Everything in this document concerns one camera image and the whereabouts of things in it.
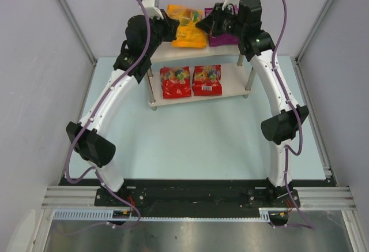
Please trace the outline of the orange candy bag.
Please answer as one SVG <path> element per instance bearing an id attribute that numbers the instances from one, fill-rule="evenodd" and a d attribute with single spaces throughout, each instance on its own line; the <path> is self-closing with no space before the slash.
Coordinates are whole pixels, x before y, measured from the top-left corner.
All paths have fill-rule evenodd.
<path id="1" fill-rule="evenodd" d="M 171 43 L 173 47 L 205 48 L 207 46 L 206 33 L 196 27 L 196 24 L 204 17 L 202 10 L 181 5 L 168 5 L 167 14 L 179 21 L 176 39 Z"/>

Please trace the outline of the purple candy bag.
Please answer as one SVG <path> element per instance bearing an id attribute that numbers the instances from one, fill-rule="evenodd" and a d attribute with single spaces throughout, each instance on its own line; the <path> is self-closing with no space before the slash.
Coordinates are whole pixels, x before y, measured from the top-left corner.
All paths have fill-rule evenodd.
<path id="1" fill-rule="evenodd" d="M 205 8 L 205 16 L 204 20 L 202 22 L 202 27 L 206 31 L 209 31 L 212 27 L 212 19 L 208 18 L 212 11 L 214 10 L 215 6 L 213 7 L 207 7 Z M 233 6 L 231 6 L 228 9 L 225 9 L 225 12 L 227 14 L 227 17 L 233 18 L 235 14 L 235 9 Z M 227 33 L 223 33 L 222 35 L 218 36 L 209 36 L 208 35 L 208 43 L 210 47 L 220 47 L 220 46 L 226 46 L 226 45 L 237 45 L 238 39 L 232 35 L 229 35 Z"/>

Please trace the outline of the red candy bag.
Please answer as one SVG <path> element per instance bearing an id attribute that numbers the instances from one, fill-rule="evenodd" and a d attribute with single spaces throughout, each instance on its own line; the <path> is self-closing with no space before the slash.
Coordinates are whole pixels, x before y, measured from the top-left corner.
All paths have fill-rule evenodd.
<path id="1" fill-rule="evenodd" d="M 191 97 L 190 68 L 162 67 L 160 82 L 164 99 L 181 99 Z"/>
<path id="2" fill-rule="evenodd" d="M 221 65 L 195 66 L 192 90 L 195 96 L 221 96 Z"/>

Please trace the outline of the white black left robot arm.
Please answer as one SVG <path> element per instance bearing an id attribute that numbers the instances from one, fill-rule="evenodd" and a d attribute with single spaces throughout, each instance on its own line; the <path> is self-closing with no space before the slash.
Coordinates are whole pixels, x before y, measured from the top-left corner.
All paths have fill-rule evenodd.
<path id="1" fill-rule="evenodd" d="M 113 71 L 99 98 L 79 122 L 69 122 L 66 132 L 81 158 L 97 171 L 106 187 L 116 192 L 124 178 L 114 155 L 116 146 L 106 139 L 112 121 L 128 94 L 135 89 L 151 67 L 151 57 L 163 42 L 176 38 L 179 21 L 161 10 L 162 17 L 129 19 Z"/>

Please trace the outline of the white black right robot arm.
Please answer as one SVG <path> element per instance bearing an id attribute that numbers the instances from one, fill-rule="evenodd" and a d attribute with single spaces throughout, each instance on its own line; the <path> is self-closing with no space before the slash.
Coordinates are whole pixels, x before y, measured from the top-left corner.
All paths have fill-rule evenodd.
<path id="1" fill-rule="evenodd" d="M 299 126 L 309 114 L 307 106 L 301 106 L 288 88 L 279 67 L 276 47 L 261 21 L 260 0 L 240 0 L 238 11 L 215 3 L 212 11 L 196 27 L 208 36 L 218 37 L 224 33 L 238 40 L 238 49 L 247 59 L 261 80 L 267 95 L 271 118 L 262 121 L 263 136 L 269 141 L 270 171 L 268 181 L 274 188 L 281 188 L 291 181 L 285 164 L 286 148 L 301 131 Z"/>

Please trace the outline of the beige two-tier shelf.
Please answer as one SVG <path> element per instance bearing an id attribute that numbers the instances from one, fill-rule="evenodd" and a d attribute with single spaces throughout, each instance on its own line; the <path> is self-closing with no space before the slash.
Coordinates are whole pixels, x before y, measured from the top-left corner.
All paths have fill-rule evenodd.
<path id="1" fill-rule="evenodd" d="M 159 71 L 148 71 L 146 81 L 149 105 L 159 106 L 200 100 L 243 96 L 251 93 L 256 76 L 246 68 L 240 55 L 236 62 L 210 64 L 211 57 L 237 56 L 236 45 L 207 48 L 179 48 L 163 44 L 154 53 L 152 63 L 162 63 Z"/>

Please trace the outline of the aluminium left corner post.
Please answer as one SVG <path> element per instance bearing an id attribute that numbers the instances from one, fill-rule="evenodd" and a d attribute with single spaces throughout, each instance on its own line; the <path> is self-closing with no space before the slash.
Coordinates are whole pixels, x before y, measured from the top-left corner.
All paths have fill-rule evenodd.
<path id="1" fill-rule="evenodd" d="M 90 47 L 90 45 L 88 44 L 85 35 L 77 21 L 77 19 L 75 18 L 67 0 L 56 0 L 58 6 L 60 7 L 67 23 L 69 24 L 72 32 L 74 33 L 77 41 L 79 42 L 84 54 L 86 55 L 86 57 L 88 58 L 90 64 L 95 67 L 96 66 L 96 62 L 97 59 L 94 56 L 94 53 Z"/>

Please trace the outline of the aluminium corner post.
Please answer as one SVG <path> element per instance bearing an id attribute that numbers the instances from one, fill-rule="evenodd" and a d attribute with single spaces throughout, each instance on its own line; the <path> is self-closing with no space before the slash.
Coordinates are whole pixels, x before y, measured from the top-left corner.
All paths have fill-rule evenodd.
<path id="1" fill-rule="evenodd" d="M 296 63 L 300 63 L 301 60 L 303 59 L 307 49 L 309 48 L 310 44 L 312 43 L 312 41 L 314 40 L 316 34 L 318 33 L 321 25 L 323 24 L 326 16 L 329 13 L 330 8 L 333 6 L 335 0 L 326 0 L 317 16 L 317 18 L 315 19 L 313 26 L 311 27 L 305 41 L 303 42 L 300 50 L 298 51 L 297 55 L 295 56 L 295 62 Z"/>
<path id="2" fill-rule="evenodd" d="M 85 35 L 77 21 L 77 19 L 75 18 L 67 0 L 56 0 L 58 6 L 60 7 L 67 23 L 69 24 L 72 32 L 74 33 L 77 41 L 79 42 L 84 54 L 86 55 L 86 57 L 88 58 L 90 64 L 95 67 L 96 66 L 96 62 L 97 59 L 94 56 L 94 53 L 90 47 L 90 45 L 88 44 Z"/>

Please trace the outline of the aluminium right corner post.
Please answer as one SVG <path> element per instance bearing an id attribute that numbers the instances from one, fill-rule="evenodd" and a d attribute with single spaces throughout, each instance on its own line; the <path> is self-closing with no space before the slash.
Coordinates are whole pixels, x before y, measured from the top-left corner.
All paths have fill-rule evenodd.
<path id="1" fill-rule="evenodd" d="M 314 40 L 316 34 L 318 33 L 321 25 L 323 24 L 326 16 L 329 13 L 330 8 L 333 6 L 335 0 L 326 0 L 317 16 L 317 18 L 315 19 L 313 26 L 311 27 L 305 41 L 303 42 L 300 50 L 298 51 L 297 55 L 295 56 L 295 62 L 296 63 L 300 63 L 301 60 L 303 59 L 307 49 L 309 48 L 310 44 L 312 43 L 312 41 Z"/>

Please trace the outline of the aluminium right side rail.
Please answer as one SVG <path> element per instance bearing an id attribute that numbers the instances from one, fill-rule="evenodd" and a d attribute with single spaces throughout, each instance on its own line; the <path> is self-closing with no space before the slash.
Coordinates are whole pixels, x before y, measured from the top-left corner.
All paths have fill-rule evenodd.
<path id="1" fill-rule="evenodd" d="M 325 172 L 326 180 L 332 180 L 332 183 L 327 183 L 321 187 L 323 193 L 327 193 L 327 197 L 315 198 L 310 208 L 305 207 L 305 210 L 323 211 L 327 217 L 330 217 L 335 212 L 340 212 L 341 218 L 339 225 L 348 237 L 345 243 L 353 251 L 368 251 L 368 238 L 359 218 L 357 205 L 353 198 L 353 194 L 349 185 L 342 183 L 334 169 L 333 158 L 327 147 L 327 136 L 324 135 L 322 127 L 319 124 L 317 112 L 314 108 L 313 100 L 308 91 L 300 63 L 291 58 L 296 79 L 299 84 L 301 96 L 304 102 L 310 109 L 310 125 L 314 135 L 314 140 L 318 148 L 319 156 L 322 162 L 322 167 Z"/>

